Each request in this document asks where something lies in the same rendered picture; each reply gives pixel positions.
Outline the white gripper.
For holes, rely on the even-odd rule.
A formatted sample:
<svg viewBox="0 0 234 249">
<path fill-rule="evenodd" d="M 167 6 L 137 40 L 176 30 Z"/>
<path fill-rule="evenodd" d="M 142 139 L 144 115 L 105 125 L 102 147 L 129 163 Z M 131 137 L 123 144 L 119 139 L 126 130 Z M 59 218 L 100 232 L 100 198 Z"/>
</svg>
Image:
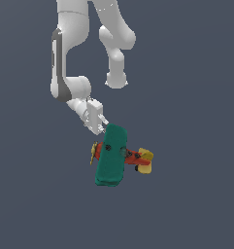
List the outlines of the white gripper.
<svg viewBox="0 0 234 249">
<path fill-rule="evenodd" d="M 88 99 L 86 101 L 86 110 L 84 112 L 84 125 L 95 135 L 101 132 L 105 133 L 106 128 L 102 126 L 108 125 L 109 122 L 102 115 L 103 105 L 96 99 Z"/>
</svg>

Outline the green red toy biplane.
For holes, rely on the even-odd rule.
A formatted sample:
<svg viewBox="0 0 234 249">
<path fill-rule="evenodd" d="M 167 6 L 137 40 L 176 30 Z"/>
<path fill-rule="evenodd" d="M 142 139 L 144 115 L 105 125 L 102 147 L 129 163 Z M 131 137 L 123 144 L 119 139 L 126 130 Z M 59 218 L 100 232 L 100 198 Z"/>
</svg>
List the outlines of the green red toy biplane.
<svg viewBox="0 0 234 249">
<path fill-rule="evenodd" d="M 91 148 L 91 161 L 98 159 L 95 172 L 97 186 L 115 187 L 123 178 L 124 166 L 132 164 L 142 174 L 151 173 L 153 153 L 144 148 L 138 152 L 126 148 L 127 130 L 115 124 L 106 128 L 104 141 L 94 142 Z"/>
</svg>

